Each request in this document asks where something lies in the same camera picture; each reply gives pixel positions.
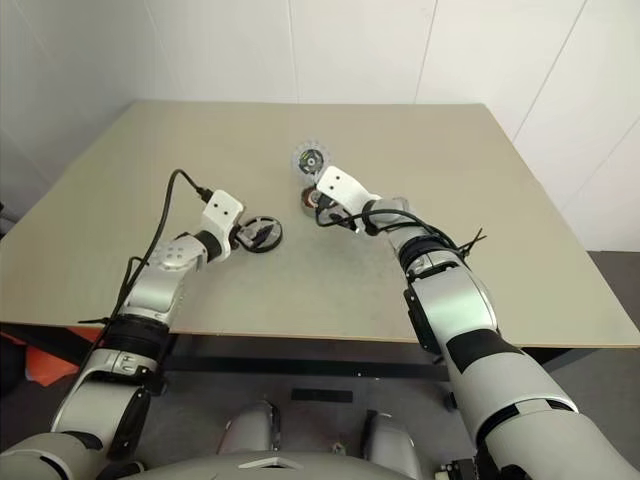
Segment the gray floor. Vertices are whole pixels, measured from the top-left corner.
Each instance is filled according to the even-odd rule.
[[[640,254],[594,253],[592,257],[620,298],[625,309],[640,324]],[[252,354],[274,353],[271,341],[257,342]],[[307,344],[300,344],[303,349]],[[339,358],[383,358],[416,361],[415,349],[369,346],[355,352],[353,345],[327,342],[306,354]],[[233,354],[244,345],[218,339],[217,343],[183,345],[181,348]],[[282,349],[277,356],[286,356]],[[559,368],[558,383],[592,418],[620,453],[640,469],[640,350],[599,350]],[[173,373],[166,395],[154,399],[147,419],[139,456],[152,466],[163,465],[215,451],[227,420],[243,404],[268,399],[283,415],[284,450],[327,451],[340,441],[349,454],[356,454],[367,409],[392,413],[404,421],[419,451],[423,469],[431,472],[442,462],[469,457],[471,442],[458,413],[442,407],[446,384],[422,380],[390,380],[284,375],[239,375],[221,373]],[[0,409],[0,448],[46,429],[67,380],[48,389],[24,383],[4,398]],[[351,390],[350,404],[296,402],[292,388]]]

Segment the black connector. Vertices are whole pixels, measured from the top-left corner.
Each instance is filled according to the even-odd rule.
[[[364,207],[362,208],[362,213],[370,212],[372,210],[373,206],[375,205],[376,201],[377,200],[369,200],[367,203],[365,203]],[[371,217],[368,216],[368,215],[365,215],[365,216],[362,217],[362,223],[364,223],[364,231],[370,237],[375,237],[381,231],[378,227],[376,227],[373,224],[373,222],[371,221]]]
[[[198,195],[200,195],[200,198],[204,203],[209,203],[209,200],[211,200],[211,197],[213,196],[213,191],[208,188],[198,187],[196,188],[196,192],[198,192]]]
[[[318,207],[321,210],[329,208],[333,203],[334,203],[334,201],[333,201],[333,199],[331,197],[328,197],[324,193],[320,194],[320,198],[318,199]]]

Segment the black wire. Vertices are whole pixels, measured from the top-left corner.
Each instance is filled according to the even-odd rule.
[[[419,217],[415,216],[413,213],[410,212],[405,212],[404,210],[397,210],[395,208],[381,208],[381,209],[377,209],[377,210],[368,210],[366,212],[362,212],[362,213],[357,213],[355,215],[350,215],[348,217],[342,217],[339,220],[334,220],[332,222],[328,222],[328,223],[321,223],[320,222],[320,217],[319,217],[319,212],[316,210],[316,223],[318,224],[318,226],[320,227],[332,227],[334,225],[340,225],[343,224],[345,222],[350,222],[352,220],[356,220],[358,218],[362,218],[362,219],[366,219],[369,218],[370,216],[373,215],[382,215],[382,214],[395,214],[395,215],[400,215],[406,218],[409,218],[411,220],[413,220],[413,225],[405,225],[405,226],[420,226],[422,228],[424,228],[428,234],[433,235],[434,237],[440,237],[441,240],[443,240],[445,242],[445,246],[447,248],[451,248],[452,250],[458,250],[458,247],[456,246],[456,244],[454,243],[453,240],[451,240],[451,238],[449,238],[449,236],[444,233],[442,230],[434,227],[433,225],[429,225],[428,223],[425,223],[422,219],[420,219]],[[389,227],[395,227],[398,226],[399,224],[396,225],[389,225]]]
[[[393,225],[387,225],[386,227],[379,227],[378,230],[381,232],[389,232],[389,231],[395,231],[404,227],[421,227],[421,226],[422,225],[420,225],[418,222],[400,222],[400,223],[394,223]]]
[[[182,175],[196,191],[198,191],[201,188],[192,180],[192,178],[189,175],[187,175],[187,173],[184,170],[178,168],[171,173],[171,176],[169,177],[169,182],[167,183],[167,191],[164,196],[164,204],[162,205],[162,214],[160,215],[160,221],[158,222],[158,227],[156,228],[156,232],[154,233],[153,238],[151,239],[151,243],[149,243],[149,246],[147,247],[147,251],[142,256],[142,260],[140,261],[140,264],[131,275],[131,278],[128,280],[126,288],[118,294],[118,301],[116,302],[116,305],[113,308],[113,311],[111,312],[111,315],[109,317],[110,321],[113,320],[113,318],[115,318],[117,313],[120,311],[120,308],[122,308],[122,304],[124,303],[129,293],[131,292],[131,288],[136,283],[136,280],[140,276],[140,273],[144,269],[145,265],[149,262],[149,258],[151,257],[153,250],[156,248],[156,245],[158,244],[158,241],[162,236],[162,232],[164,231],[164,227],[167,223],[167,217],[169,216],[169,208],[171,207],[173,185],[178,175]]]
[[[129,279],[131,277],[131,270],[133,269],[133,262],[142,263],[142,258],[140,257],[129,257],[127,260],[127,270],[125,271],[124,277],[122,277],[122,283],[120,284],[120,289],[118,290],[118,302],[120,300],[126,300],[126,293],[129,285]]]
[[[334,225],[344,225],[358,218],[367,219],[372,215],[382,215],[382,214],[396,214],[396,215],[409,218],[413,221],[387,225],[387,226],[378,228],[379,231],[385,232],[390,230],[396,230],[398,228],[403,228],[403,227],[422,227],[429,234],[429,236],[432,236],[433,238],[443,241],[447,249],[452,250],[454,253],[461,255],[462,258],[469,256],[469,253],[471,252],[471,249],[473,248],[473,246],[480,240],[486,238],[486,235],[481,236],[482,234],[482,228],[481,228],[473,240],[465,243],[461,247],[458,247],[456,246],[455,242],[451,239],[451,237],[449,237],[446,233],[444,233],[439,228],[434,227],[433,225],[429,225],[428,223],[425,223],[422,219],[420,219],[413,213],[405,212],[404,210],[397,210],[394,208],[381,208],[378,210],[369,210],[366,212],[357,213],[355,215],[342,217],[339,220],[333,220],[328,223],[320,222],[320,209],[316,209],[316,223],[320,227],[332,227]]]

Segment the beige tabletop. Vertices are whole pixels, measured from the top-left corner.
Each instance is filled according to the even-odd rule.
[[[284,226],[262,255],[235,251],[193,282],[173,330],[415,342],[399,265],[383,236],[320,229],[303,215],[296,146],[382,196],[407,197],[458,243],[488,238],[469,264],[503,335],[528,346],[638,346],[640,333],[489,111],[481,105],[343,106],[142,102],[66,171],[0,242],[3,322],[76,325],[107,315],[126,259],[157,224],[169,174]],[[165,231],[197,229],[180,181]]]

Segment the wall tile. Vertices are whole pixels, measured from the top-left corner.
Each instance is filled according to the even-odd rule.
[[[590,0],[515,140],[559,208],[640,114],[639,86],[640,2]]]
[[[302,103],[413,103],[434,0],[291,0]]]
[[[49,183],[0,131],[0,199],[7,211],[21,217],[47,192]]]
[[[439,2],[417,101],[484,103],[513,137],[582,4]]]
[[[19,0],[72,101],[90,119],[179,91],[142,0]]]
[[[640,121],[563,214],[589,250],[640,252]]]
[[[0,2],[0,125],[54,180],[95,137],[13,1]]]
[[[295,102],[287,0],[149,0],[181,98]]]

